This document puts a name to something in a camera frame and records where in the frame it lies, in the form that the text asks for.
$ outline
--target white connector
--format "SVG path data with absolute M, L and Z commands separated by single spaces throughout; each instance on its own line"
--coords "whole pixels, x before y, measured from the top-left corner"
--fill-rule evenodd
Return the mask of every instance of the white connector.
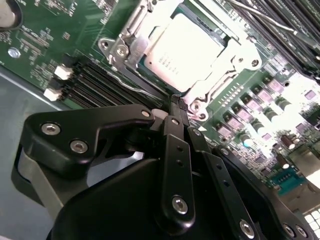
M 60 96 L 62 95 L 62 92 L 61 90 L 54 90 L 54 89 L 51 89 L 51 88 L 47 88 L 43 95 L 49 99 L 51 102 L 54 102 L 56 100 L 58 100 L 58 98 L 60 98 Z
M 54 71 L 54 74 L 62 80 L 67 80 L 68 78 L 70 78 L 70 76 L 73 73 L 74 73 L 74 71 L 72 70 L 72 68 L 65 67 L 63 65 L 57 66 Z

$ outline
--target ram slot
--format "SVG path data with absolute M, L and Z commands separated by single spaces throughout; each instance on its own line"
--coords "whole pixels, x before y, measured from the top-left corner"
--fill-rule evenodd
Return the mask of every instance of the ram slot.
M 67 80 L 61 100 L 70 99 L 84 108 L 141 104 L 147 108 L 159 108 L 149 97 L 121 85 L 104 69 L 83 58 L 73 68 L 74 74 Z
M 258 8 L 258 10 L 265 15 L 273 18 L 277 22 L 284 24 L 285 23 L 279 18 L 279 16 L 272 10 L 272 8 L 264 1 L 264 0 L 251 0 L 251 2 Z M 300 59 L 303 62 L 305 67 L 317 69 L 319 66 L 314 61 L 314 54 L 310 51 L 308 47 L 302 44 L 299 40 L 292 37 L 292 35 L 286 33 L 283 30 L 280 30 L 278 27 L 274 27 L 265 21 L 263 21 L 260 17 L 254 16 L 256 21 L 258 21 L 261 25 L 267 29 L 270 34 L 276 38 L 279 42 L 282 43 L 284 47 L 296 58 Z
M 265 0 L 269 6 L 281 17 L 281 19 L 291 28 L 298 30 L 307 37 L 320 43 L 320 32 L 308 20 L 299 8 L 289 0 Z
M 310 0 L 291 0 L 303 12 L 306 18 L 320 31 L 320 6 L 316 7 Z

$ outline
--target green circuit board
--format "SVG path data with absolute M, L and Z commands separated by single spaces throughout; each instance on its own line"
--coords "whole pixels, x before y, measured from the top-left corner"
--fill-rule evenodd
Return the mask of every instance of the green circuit board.
M 112 71 L 105 56 L 99 50 L 97 42 L 101 37 L 116 39 L 139 0 L 33 0 L 28 2 L 19 0 L 18 2 L 23 12 L 24 22 L 19 30 L 0 32 L 0 64 L 44 90 L 56 67 L 61 63 L 63 54 L 74 57 L 87 56 L 104 69 Z M 223 31 L 195 7 L 194 2 L 200 3 L 197 0 L 185 0 L 183 4 L 214 32 L 223 37 Z M 229 138 L 223 137 L 217 131 L 216 126 L 225 121 L 224 114 L 230 111 L 234 104 L 240 103 L 241 97 L 251 92 L 255 86 L 259 85 L 267 89 L 263 81 L 268 77 L 276 79 L 284 88 L 283 94 L 271 89 L 267 90 L 274 99 L 272 104 L 274 105 L 280 98 L 290 99 L 290 96 L 294 96 L 290 101 L 294 101 L 297 108 L 302 109 L 306 115 L 316 110 L 312 107 L 317 106 L 320 102 L 318 98 L 320 88 L 313 83 L 300 86 L 296 70 L 283 59 L 271 44 L 256 33 L 225 1 L 219 0 L 216 3 L 234 20 L 239 28 L 256 38 L 256 46 L 263 64 L 262 68 L 257 71 L 244 70 L 241 72 L 217 98 L 212 100 L 207 108 L 209 120 L 206 122 L 192 121 L 192 124 L 205 134 L 210 145 L 224 144 L 234 149 L 240 159 L 259 178 L 270 187 L 274 187 L 278 183 L 270 181 L 270 178 L 282 170 L 276 166 L 275 158 L 270 154 L 273 145 L 271 140 L 265 144 L 262 139 L 256 139 L 258 144 L 255 147 L 246 148 L 241 143 L 240 136 L 250 130 L 247 128 L 249 124 L 245 124 L 241 131 L 234 130 L 234 135 Z M 212 12 L 206 8 L 203 9 L 215 18 Z M 11 57 L 8 54 L 10 48 L 19 50 L 20 57 Z M 127 83 L 135 85 L 123 75 L 117 72 L 114 74 Z M 177 92 L 154 77 L 150 80 L 167 91 L 168 94 Z M 292 91 L 297 86 L 299 91 Z M 314 90 L 316 96 L 312 100 L 306 100 L 305 94 L 311 89 Z M 69 99 L 66 99 L 64 103 L 73 109 L 81 108 Z M 262 105 L 262 107 L 264 111 L 270 108 L 269 105 Z M 295 126 L 284 130 L 270 127 L 269 133 L 274 139 L 281 131 L 300 134 L 302 137 L 299 145 L 318 141 L 320 139 L 318 131 L 313 130 L 307 122 L 303 120 L 301 122 L 306 126 L 303 131 L 297 132 Z M 284 150 L 282 153 L 287 156 L 290 151 Z M 257 162 L 256 159 L 261 156 L 264 161 Z M 268 169 L 267 174 L 261 173 L 261 170 L 264 169 Z

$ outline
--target silver screw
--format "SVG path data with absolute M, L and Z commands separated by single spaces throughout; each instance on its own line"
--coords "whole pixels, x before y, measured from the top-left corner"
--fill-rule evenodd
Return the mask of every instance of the silver screw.
M 10 57 L 12 57 L 14 59 L 18 59 L 21 56 L 19 49 L 15 48 L 15 47 L 10 47 L 8 49 L 8 54 Z
M 221 152 L 222 152 L 224 155 L 229 155 L 228 150 L 225 149 L 225 148 L 221 148 Z
M 175 196 L 172 199 L 172 206 L 173 206 L 174 210 L 176 210 L 179 214 L 184 215 L 188 212 L 187 203 L 185 202 L 185 200 L 183 200 L 179 196 Z
M 128 48 L 124 45 L 119 45 L 117 50 L 116 50 L 116 54 L 123 58 L 128 54 Z
M 198 129 L 193 129 L 193 132 L 195 133 L 195 135 L 201 136 L 201 132 Z
M 179 122 L 178 122 L 178 120 L 176 120 L 176 119 L 174 119 L 174 118 L 172 118 L 172 120 L 171 120 L 175 125 L 179 125 Z
M 194 113 L 197 113 L 200 110 L 200 106 L 201 106 L 201 103 L 196 100 L 193 103 L 191 103 L 190 108 Z
M 57 135 L 60 133 L 61 129 L 57 124 L 45 123 L 41 126 L 41 131 L 47 135 Z
M 308 237 L 308 234 L 306 233 L 306 231 L 302 227 L 300 227 L 299 225 L 295 225 L 295 227 L 303 237 L 305 237 L 305 238 Z
M 255 231 L 253 230 L 253 228 L 249 225 L 249 223 L 247 223 L 247 221 L 245 220 L 241 220 L 240 223 L 240 228 L 242 230 L 242 232 L 249 238 L 249 239 L 253 239 L 255 237 Z
M 294 238 L 296 236 L 295 232 L 287 224 L 283 224 L 283 228 L 290 237 Z
M 150 113 L 148 113 L 147 111 L 143 110 L 141 113 L 142 113 L 143 116 L 145 116 L 147 118 L 150 117 Z
M 88 150 L 88 145 L 81 140 L 74 140 L 70 143 L 70 148 L 77 154 L 83 154 Z

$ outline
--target motherboard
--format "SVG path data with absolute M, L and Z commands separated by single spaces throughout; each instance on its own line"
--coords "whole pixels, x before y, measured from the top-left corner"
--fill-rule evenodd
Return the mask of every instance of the motherboard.
M 320 4 L 238 2 L 298 34 L 230 0 L 0 0 L 0 64 L 72 109 L 180 94 L 211 147 L 285 195 L 320 158 Z

